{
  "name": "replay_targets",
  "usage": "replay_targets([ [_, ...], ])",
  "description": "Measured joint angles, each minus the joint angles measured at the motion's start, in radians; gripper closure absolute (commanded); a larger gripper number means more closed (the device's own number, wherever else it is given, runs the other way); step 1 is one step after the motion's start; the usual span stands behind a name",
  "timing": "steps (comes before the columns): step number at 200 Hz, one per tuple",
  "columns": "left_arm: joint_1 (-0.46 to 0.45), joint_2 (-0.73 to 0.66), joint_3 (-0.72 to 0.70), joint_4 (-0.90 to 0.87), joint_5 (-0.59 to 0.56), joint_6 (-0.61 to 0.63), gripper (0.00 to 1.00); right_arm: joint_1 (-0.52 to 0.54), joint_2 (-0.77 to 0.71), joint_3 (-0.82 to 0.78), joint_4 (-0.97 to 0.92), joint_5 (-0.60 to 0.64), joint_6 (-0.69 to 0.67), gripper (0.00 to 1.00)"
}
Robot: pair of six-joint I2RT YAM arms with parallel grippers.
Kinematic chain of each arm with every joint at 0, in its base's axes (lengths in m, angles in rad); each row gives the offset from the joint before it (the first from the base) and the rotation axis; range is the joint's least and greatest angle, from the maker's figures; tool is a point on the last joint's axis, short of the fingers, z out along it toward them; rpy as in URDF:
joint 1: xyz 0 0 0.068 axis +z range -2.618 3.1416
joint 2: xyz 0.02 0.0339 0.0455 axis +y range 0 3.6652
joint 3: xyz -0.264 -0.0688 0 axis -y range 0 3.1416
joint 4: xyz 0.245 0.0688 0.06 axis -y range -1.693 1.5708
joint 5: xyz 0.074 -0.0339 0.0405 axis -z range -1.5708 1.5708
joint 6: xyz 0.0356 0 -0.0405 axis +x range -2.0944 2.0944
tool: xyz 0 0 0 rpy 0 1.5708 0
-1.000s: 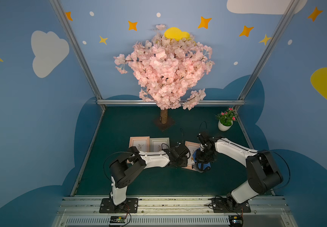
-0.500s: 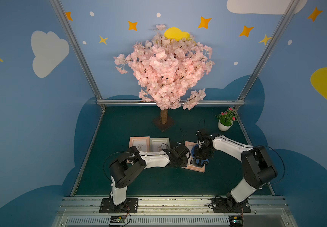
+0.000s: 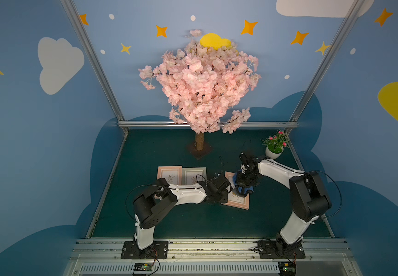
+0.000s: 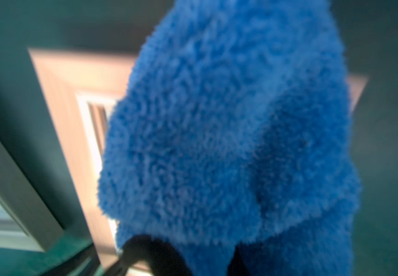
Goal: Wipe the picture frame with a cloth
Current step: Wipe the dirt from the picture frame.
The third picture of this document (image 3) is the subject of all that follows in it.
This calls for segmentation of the blue and grey cloth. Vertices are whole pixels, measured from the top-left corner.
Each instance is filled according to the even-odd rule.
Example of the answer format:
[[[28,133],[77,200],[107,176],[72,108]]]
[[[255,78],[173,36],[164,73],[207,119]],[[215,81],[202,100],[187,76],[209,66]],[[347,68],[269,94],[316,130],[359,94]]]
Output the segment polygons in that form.
[[[245,198],[254,192],[254,188],[252,186],[243,187],[243,186],[240,186],[239,184],[237,184],[236,182],[238,179],[238,175],[239,175],[239,173],[237,172],[232,178],[232,180],[234,182],[234,187],[232,188],[232,192],[239,197]]]

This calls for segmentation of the pink picture frame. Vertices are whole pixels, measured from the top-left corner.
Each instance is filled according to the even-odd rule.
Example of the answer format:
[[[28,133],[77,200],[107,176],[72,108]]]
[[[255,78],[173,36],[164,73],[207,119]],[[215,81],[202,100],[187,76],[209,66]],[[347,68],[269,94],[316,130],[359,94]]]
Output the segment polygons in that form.
[[[182,184],[182,166],[159,166],[156,178],[165,178],[169,184],[180,186]]]
[[[247,194],[245,197],[241,197],[233,192],[233,188],[235,187],[233,181],[234,175],[234,172],[225,172],[225,178],[230,182],[230,185],[227,187],[227,191],[229,192],[228,201],[224,205],[249,210],[249,194]]]

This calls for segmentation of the green picture frame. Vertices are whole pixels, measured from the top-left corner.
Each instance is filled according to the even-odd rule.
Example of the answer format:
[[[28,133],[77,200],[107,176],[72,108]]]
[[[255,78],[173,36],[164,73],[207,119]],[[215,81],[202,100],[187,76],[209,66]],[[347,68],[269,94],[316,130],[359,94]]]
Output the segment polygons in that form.
[[[192,167],[182,169],[182,185],[194,185],[198,181],[207,181],[205,167]]]

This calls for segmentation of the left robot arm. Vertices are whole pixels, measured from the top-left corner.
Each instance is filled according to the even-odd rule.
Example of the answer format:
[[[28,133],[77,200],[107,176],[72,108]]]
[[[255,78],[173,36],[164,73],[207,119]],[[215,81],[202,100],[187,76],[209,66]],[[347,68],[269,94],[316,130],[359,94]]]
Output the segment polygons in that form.
[[[133,200],[136,232],[134,241],[139,250],[145,250],[154,243],[155,227],[177,205],[226,204],[230,181],[222,174],[210,181],[199,181],[192,185],[175,185],[159,178]]]

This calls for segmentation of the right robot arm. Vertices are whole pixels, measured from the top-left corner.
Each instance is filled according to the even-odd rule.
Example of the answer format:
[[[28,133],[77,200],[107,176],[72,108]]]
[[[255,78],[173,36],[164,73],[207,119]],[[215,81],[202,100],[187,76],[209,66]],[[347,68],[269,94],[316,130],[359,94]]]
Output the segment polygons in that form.
[[[275,245],[281,250],[297,246],[309,226],[332,207],[319,173],[295,170],[267,157],[241,153],[239,158],[241,169],[233,177],[233,192],[238,196],[246,197],[253,193],[261,175],[289,189],[293,211],[278,233]]]

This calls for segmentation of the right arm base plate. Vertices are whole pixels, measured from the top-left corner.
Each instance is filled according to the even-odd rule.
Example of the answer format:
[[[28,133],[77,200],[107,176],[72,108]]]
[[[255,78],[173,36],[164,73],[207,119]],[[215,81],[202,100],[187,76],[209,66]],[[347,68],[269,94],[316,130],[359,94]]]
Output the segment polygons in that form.
[[[294,244],[287,244],[282,239],[271,240],[261,239],[256,242],[254,252],[260,255],[261,259],[305,259],[306,255],[301,241]]]

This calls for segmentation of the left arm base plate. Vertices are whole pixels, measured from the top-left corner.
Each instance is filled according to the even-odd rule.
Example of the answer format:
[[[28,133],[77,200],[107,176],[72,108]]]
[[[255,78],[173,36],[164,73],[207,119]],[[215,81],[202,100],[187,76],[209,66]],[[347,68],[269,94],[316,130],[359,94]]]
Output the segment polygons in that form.
[[[168,241],[154,241],[152,245],[141,250],[136,241],[125,241],[121,251],[121,259],[167,259]]]

